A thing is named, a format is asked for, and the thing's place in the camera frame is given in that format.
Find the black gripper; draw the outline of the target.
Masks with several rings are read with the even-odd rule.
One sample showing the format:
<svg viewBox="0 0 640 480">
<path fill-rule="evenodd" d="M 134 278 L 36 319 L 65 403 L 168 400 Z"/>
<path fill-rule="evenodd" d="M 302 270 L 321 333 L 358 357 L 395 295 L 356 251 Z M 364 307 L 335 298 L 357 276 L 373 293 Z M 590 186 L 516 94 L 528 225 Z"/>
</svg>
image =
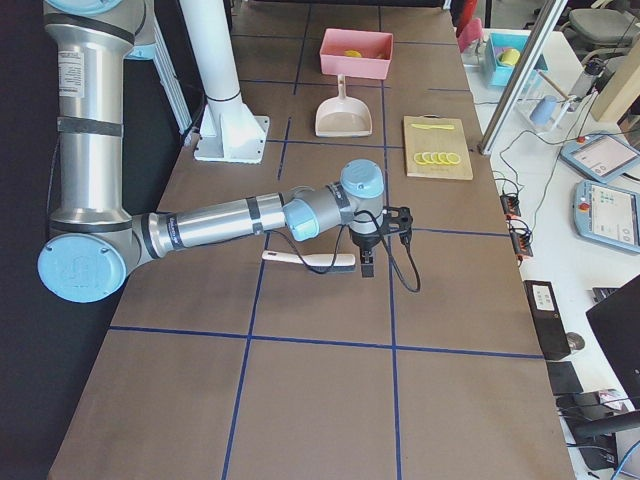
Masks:
<svg viewBox="0 0 640 480">
<path fill-rule="evenodd" d="M 373 251 L 384 238 L 377 230 L 370 233 L 360 233 L 349 229 L 351 241 L 359 248 L 359 264 L 363 278 L 374 277 L 374 255 Z"/>
</svg>

